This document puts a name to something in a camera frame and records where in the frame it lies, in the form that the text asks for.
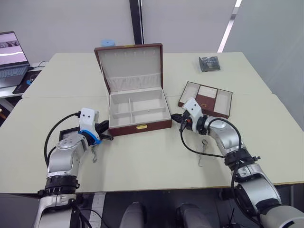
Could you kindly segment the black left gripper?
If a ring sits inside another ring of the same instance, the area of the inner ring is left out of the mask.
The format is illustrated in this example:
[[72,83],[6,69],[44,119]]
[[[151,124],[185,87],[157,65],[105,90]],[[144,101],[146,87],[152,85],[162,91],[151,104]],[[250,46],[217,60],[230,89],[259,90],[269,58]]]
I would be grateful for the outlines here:
[[113,136],[107,135],[107,134],[103,134],[103,132],[105,130],[107,130],[108,127],[109,127],[109,121],[108,120],[104,120],[101,123],[96,123],[95,124],[95,131],[97,132],[100,141],[102,139],[110,140],[110,141],[113,140]]

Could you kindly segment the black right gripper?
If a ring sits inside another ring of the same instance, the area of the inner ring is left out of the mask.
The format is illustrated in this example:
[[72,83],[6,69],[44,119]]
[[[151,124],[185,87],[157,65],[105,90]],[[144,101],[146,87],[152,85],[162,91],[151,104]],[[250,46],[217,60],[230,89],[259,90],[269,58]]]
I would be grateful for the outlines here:
[[188,111],[185,111],[183,114],[172,114],[171,118],[181,124],[180,131],[184,131],[185,129],[192,131],[192,118]]

